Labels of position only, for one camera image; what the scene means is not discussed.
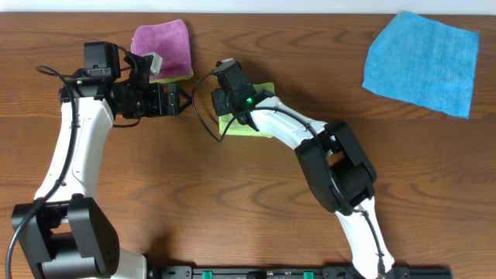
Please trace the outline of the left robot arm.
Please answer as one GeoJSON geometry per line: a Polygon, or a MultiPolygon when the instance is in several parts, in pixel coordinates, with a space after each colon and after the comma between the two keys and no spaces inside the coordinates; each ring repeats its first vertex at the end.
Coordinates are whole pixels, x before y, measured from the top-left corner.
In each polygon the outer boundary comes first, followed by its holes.
{"type": "Polygon", "coordinates": [[[191,96],[175,83],[149,81],[133,71],[87,68],[64,78],[62,123],[47,175],[32,202],[12,212],[15,234],[35,278],[146,278],[147,258],[119,244],[97,204],[102,151],[117,115],[137,125],[143,117],[177,115],[191,96]]]}

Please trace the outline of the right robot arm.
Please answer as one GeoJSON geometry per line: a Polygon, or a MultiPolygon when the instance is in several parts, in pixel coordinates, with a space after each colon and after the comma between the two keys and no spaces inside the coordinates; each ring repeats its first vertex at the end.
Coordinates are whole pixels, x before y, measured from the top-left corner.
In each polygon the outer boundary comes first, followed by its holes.
{"type": "Polygon", "coordinates": [[[354,268],[365,278],[387,276],[394,257],[375,212],[377,173],[345,122],[311,119],[267,90],[241,95],[218,88],[212,92],[212,104],[217,115],[231,115],[290,147],[315,199],[336,214],[343,227],[354,268]]]}

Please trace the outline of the green microfiber cloth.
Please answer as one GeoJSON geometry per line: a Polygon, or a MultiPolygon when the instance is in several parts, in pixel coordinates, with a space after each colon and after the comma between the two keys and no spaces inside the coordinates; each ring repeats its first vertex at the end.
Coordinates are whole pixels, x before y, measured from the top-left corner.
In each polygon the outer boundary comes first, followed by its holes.
{"type": "MultiPolygon", "coordinates": [[[[275,92],[274,89],[274,83],[273,82],[266,82],[263,84],[255,84],[254,85],[255,89],[261,90],[261,89],[266,89],[271,92],[275,92]]],[[[225,128],[229,124],[229,121],[232,119],[232,115],[223,115],[219,116],[219,133],[223,134],[225,128]]],[[[269,133],[264,133],[264,132],[259,132],[256,131],[255,129],[252,129],[249,126],[244,126],[239,124],[236,120],[231,124],[229,129],[226,132],[227,136],[255,136],[255,137],[265,137],[265,138],[272,138],[272,135],[269,133]]]]}

